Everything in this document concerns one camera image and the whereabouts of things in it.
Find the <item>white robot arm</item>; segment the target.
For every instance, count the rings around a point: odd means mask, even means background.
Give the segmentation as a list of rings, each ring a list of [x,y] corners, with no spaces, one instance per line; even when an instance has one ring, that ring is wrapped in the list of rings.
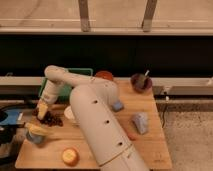
[[[149,171],[112,112],[119,102],[115,82],[54,65],[47,66],[44,73],[47,82],[41,99],[46,104],[56,102],[64,84],[72,87],[71,111],[101,171]]]

